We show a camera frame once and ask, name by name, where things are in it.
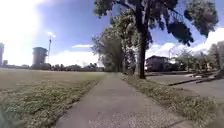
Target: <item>roof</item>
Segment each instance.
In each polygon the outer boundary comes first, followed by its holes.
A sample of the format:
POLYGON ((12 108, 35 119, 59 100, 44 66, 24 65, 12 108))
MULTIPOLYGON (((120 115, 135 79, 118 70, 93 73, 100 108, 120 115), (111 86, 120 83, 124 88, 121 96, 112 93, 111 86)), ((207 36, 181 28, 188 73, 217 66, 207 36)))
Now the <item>roof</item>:
POLYGON ((34 51, 41 50, 41 51, 47 52, 47 49, 46 48, 42 48, 42 47, 35 47, 35 48, 33 48, 33 50, 34 51))
POLYGON ((162 57, 162 56, 151 56, 149 58, 147 58, 146 60, 149 60, 149 59, 154 59, 154 58, 158 58, 158 59, 168 59, 167 57, 162 57))

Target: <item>water tower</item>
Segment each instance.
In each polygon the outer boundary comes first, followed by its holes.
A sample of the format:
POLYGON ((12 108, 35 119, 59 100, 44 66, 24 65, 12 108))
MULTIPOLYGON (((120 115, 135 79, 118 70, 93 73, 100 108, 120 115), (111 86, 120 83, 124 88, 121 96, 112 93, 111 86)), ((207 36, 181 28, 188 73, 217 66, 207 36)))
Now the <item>water tower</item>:
POLYGON ((47 49, 42 47, 33 48, 33 65, 41 65, 45 63, 47 49))

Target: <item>road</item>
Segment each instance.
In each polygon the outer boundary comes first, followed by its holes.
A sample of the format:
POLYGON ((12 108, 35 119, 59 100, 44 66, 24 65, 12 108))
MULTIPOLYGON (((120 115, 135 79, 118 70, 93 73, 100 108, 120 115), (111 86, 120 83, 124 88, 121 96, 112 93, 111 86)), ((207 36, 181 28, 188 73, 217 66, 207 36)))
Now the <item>road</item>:
MULTIPOLYGON (((194 80, 195 78, 186 77, 184 75, 162 75, 150 76, 147 79, 161 84, 173 84, 182 81, 194 80)), ((209 96, 214 98, 216 101, 224 102, 224 79, 199 84, 195 81, 187 82, 184 84, 175 85, 173 87, 188 89, 202 96, 209 96)))

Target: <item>tower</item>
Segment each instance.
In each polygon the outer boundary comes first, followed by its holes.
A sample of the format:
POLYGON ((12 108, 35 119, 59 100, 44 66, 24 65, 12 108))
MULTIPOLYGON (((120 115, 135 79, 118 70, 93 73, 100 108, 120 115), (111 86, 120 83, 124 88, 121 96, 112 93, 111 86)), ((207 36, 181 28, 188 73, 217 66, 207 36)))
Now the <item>tower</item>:
POLYGON ((41 65, 45 63, 47 49, 42 47, 33 48, 33 65, 41 65))
POLYGON ((3 53, 4 53, 4 44, 0 43, 0 66, 2 65, 3 53))

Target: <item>building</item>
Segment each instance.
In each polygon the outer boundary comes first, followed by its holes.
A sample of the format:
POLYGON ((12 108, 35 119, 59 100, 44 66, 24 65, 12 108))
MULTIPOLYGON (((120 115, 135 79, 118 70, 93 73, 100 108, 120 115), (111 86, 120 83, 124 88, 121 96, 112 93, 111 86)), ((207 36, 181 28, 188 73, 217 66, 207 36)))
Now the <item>building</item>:
POLYGON ((151 56, 146 59, 147 71, 164 71, 168 64, 169 59, 167 57, 151 56))
POLYGON ((33 48, 33 65, 41 65, 45 63, 47 49, 42 47, 33 48))
POLYGON ((4 44, 0 43, 0 66, 2 65, 4 47, 5 47, 4 44))

